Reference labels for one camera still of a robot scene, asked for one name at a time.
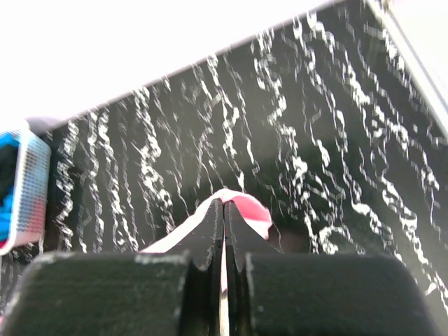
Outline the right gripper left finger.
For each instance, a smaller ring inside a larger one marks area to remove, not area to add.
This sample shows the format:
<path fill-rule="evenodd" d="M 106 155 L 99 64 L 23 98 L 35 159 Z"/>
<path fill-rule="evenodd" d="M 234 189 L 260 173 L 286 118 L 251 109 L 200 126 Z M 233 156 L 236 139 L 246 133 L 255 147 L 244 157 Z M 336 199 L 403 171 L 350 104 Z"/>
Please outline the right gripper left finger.
<path fill-rule="evenodd" d="M 45 253 L 18 281 L 2 335 L 217 335 L 223 203 L 166 253 Z"/>

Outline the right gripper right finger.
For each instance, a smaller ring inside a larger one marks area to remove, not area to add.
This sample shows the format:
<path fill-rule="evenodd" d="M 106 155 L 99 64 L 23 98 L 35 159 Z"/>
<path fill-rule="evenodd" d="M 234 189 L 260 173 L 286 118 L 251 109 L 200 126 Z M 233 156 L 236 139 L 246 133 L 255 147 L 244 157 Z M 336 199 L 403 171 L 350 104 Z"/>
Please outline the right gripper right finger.
<path fill-rule="evenodd" d="M 231 335 L 439 335 L 409 270 L 390 255 L 282 254 L 223 208 Z"/>

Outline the pink t shirt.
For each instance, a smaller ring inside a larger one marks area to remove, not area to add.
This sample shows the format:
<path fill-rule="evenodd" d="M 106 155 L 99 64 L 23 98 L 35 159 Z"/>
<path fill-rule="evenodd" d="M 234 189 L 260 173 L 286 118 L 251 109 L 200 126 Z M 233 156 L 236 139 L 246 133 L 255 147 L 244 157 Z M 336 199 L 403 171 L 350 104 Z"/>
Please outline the pink t shirt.
<path fill-rule="evenodd" d="M 255 197 L 221 189 L 204 200 L 194 214 L 166 237 L 143 249 L 143 253 L 168 253 L 188 250 L 198 267 L 211 270 L 211 305 L 218 309 L 219 335 L 230 334 L 228 267 L 230 249 L 225 245 L 237 231 L 256 247 L 268 240 L 272 226 L 270 212 Z"/>

